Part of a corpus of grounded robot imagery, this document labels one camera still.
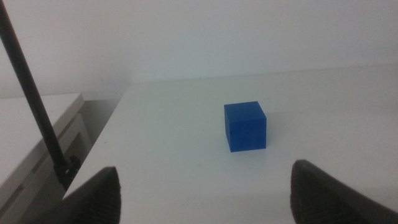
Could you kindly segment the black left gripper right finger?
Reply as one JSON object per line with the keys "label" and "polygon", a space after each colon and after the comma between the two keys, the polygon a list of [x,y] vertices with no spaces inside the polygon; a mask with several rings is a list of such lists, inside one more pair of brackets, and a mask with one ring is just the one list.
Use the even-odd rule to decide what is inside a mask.
{"label": "black left gripper right finger", "polygon": [[290,209],[295,223],[397,223],[397,212],[303,159],[292,166]]}

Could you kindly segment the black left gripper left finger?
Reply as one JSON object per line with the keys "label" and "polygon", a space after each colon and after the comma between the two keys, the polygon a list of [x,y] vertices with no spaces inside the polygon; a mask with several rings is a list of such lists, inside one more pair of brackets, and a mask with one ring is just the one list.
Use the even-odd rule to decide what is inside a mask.
{"label": "black left gripper left finger", "polygon": [[33,224],[118,224],[121,186],[115,167],[105,167]]}

